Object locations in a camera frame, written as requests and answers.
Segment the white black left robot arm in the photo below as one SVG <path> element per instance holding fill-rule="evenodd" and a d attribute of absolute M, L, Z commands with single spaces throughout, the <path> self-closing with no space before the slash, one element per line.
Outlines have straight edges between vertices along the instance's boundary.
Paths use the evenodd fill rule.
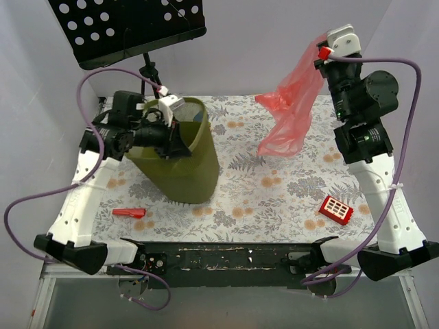
<path fill-rule="evenodd" d="M 146 258 L 138 252 L 137 243 L 92 240 L 95 214 L 110 177 L 133 147 L 152 147 L 166 160 L 191 155 L 174 116 L 184 104 L 183 97 L 170 94 L 150 108 L 143 95 L 117 91 L 111 109 L 97 115 L 93 127 L 84 131 L 72 181 L 75 188 L 67 193 L 48 232 L 36 236 L 34 247 L 91 275 L 103 266 L 116 264 L 122 264 L 129 273 L 141 273 Z"/>

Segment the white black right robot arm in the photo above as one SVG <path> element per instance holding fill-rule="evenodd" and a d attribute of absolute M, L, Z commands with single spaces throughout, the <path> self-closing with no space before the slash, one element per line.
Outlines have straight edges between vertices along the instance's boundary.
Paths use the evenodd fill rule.
<path fill-rule="evenodd" d="M 360 54 L 337 57 L 323 47 L 314 66 L 327 80 L 335 115 L 342 125 L 335 129 L 335 142 L 350 172 L 359 182 L 375 226 L 360 244 L 339 237 L 313 244 L 311 266 L 317 271 L 303 280 L 316 284 L 316 277 L 340 265 L 360 268 L 374 281 L 438 257 L 438 243 L 428 241 L 419 229 L 405 199 L 400 176 L 421 83 L 421 71 L 410 60 L 393 63 L 411 66 L 416 85 L 405 127 L 399 161 L 381 118 L 399 106 L 399 85 L 387 71 L 375 71 L 365 78 L 361 66 L 368 59 Z"/>

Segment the red trash bag roll remainder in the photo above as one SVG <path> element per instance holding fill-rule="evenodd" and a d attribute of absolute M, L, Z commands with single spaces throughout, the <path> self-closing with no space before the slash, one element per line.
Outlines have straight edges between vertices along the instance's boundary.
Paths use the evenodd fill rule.
<path fill-rule="evenodd" d="M 116 208 L 112 210 L 112 215 L 120 217 L 132 217 L 141 219 L 146 216 L 147 210 L 144 208 Z"/>

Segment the red plastic trash bag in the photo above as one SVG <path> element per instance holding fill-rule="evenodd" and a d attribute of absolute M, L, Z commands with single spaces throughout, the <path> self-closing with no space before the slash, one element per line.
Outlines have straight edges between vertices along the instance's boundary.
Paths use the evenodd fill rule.
<path fill-rule="evenodd" d="M 311 41 L 294 70 L 283 78 L 276 90 L 254 98 L 276 121 L 259 143 L 258 156 L 292 157 L 301 151 L 311 126 L 313 103 L 324 84 L 314 61 L 318 59 L 317 44 L 326 39 L 322 34 Z"/>

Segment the olive green mesh trash bin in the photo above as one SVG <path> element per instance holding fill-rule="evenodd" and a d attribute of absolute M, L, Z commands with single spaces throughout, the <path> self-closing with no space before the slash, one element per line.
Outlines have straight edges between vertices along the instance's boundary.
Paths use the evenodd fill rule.
<path fill-rule="evenodd" d="M 189 157 L 161 159 L 151 147 L 133 147 L 126 156 L 169 200 L 202 204 L 213 195 L 220 174 L 209 115 L 201 100 L 185 97 L 175 117 Z"/>

